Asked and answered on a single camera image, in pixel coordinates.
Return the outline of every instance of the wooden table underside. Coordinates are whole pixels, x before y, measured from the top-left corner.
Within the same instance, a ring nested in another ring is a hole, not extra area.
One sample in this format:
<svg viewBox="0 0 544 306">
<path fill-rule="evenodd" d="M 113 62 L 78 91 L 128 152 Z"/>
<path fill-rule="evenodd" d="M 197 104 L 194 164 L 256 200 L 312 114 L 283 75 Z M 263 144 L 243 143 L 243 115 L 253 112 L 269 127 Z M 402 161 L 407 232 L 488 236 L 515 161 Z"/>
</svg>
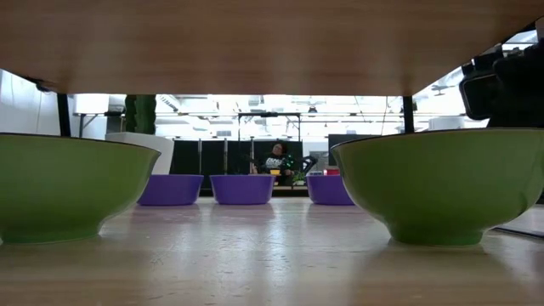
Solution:
<svg viewBox="0 0 544 306">
<path fill-rule="evenodd" d="M 542 0 L 2 0 L 0 68 L 61 93 L 413 95 Z"/>
</svg>

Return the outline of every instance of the purple bowl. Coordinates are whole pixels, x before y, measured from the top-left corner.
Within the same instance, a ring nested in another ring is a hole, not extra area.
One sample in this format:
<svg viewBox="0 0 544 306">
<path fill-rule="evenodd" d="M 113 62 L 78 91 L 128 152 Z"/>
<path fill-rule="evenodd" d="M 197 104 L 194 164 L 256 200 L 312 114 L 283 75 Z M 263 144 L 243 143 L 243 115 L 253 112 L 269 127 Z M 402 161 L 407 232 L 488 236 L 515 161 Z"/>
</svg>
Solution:
<svg viewBox="0 0 544 306">
<path fill-rule="evenodd" d="M 210 175 L 219 204 L 266 204 L 272 198 L 274 175 Z"/>
<path fill-rule="evenodd" d="M 177 206 L 195 203 L 203 175 L 151 175 L 138 203 L 142 206 Z"/>
<path fill-rule="evenodd" d="M 340 175 L 309 175 L 306 184 L 309 198 L 314 204 L 354 205 Z"/>
</svg>

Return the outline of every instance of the camera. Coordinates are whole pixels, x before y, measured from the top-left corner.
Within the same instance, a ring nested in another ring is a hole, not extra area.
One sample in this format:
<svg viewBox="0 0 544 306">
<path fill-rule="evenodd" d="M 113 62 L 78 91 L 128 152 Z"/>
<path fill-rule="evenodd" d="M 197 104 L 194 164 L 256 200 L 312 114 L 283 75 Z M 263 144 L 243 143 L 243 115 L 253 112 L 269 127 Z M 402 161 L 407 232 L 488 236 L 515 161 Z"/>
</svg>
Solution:
<svg viewBox="0 0 544 306">
<path fill-rule="evenodd" d="M 544 39 L 523 51 L 496 46 L 462 67 L 467 116 L 488 127 L 544 128 Z"/>
</svg>

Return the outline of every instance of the tabletop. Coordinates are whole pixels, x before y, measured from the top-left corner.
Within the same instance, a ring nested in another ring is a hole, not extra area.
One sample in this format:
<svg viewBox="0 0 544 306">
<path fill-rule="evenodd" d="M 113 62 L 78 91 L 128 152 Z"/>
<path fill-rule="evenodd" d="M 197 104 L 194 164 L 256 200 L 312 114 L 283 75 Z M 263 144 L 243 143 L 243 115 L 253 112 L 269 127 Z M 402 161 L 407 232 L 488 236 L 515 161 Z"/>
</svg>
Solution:
<svg viewBox="0 0 544 306">
<path fill-rule="evenodd" d="M 544 243 L 407 246 L 358 207 L 135 207 L 100 237 L 0 247 L 1 305 L 543 305 Z"/>
</svg>

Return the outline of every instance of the woman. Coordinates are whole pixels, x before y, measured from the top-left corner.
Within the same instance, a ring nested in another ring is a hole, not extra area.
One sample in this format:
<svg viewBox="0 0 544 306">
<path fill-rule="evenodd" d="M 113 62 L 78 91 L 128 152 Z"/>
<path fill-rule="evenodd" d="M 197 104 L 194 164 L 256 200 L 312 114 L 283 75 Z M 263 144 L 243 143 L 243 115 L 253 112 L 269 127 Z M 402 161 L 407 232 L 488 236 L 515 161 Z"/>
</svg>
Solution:
<svg viewBox="0 0 544 306">
<path fill-rule="evenodd" d="M 272 151 L 264 157 L 264 162 L 259 165 L 261 173 L 270 173 L 279 170 L 280 175 L 276 179 L 278 185 L 287 185 L 291 181 L 294 168 L 294 160 L 287 154 L 287 146 L 284 143 L 276 143 Z M 252 173 L 258 173 L 256 165 L 253 165 Z"/>
</svg>

